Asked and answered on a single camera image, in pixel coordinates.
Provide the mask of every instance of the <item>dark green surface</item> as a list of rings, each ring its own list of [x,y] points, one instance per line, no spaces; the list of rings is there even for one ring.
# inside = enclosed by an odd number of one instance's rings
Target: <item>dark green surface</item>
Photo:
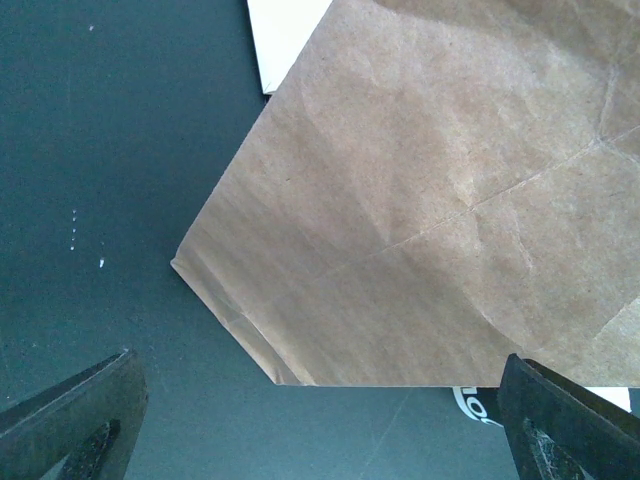
[[[243,0],[0,9],[0,409],[127,346],[127,478],[516,477],[448,389],[272,385],[170,269],[264,105]]]

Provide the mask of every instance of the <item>dark background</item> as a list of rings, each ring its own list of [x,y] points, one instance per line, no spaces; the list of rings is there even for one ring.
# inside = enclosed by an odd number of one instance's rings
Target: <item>dark background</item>
[[[272,385],[170,269],[264,104],[244,0],[1,3],[0,409],[131,347],[127,478],[516,478],[449,389]]]

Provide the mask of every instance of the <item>black surface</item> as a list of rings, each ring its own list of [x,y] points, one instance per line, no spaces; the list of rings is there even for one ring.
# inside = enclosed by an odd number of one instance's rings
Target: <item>black surface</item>
[[[273,386],[170,269],[265,103],[244,0],[6,0],[0,42],[0,409],[127,346],[127,478],[515,478],[449,390]]]

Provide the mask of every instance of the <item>white paper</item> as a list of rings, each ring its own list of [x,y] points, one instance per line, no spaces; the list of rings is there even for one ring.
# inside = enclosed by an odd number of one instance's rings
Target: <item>white paper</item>
[[[247,0],[262,91],[275,92],[331,0]]]
[[[587,387],[596,395],[631,413],[631,397],[625,387]]]

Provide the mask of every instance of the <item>brown paper bag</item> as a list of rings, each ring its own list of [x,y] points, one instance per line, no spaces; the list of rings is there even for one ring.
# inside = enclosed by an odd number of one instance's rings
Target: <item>brown paper bag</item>
[[[335,0],[174,268],[276,383],[639,386],[639,12]]]

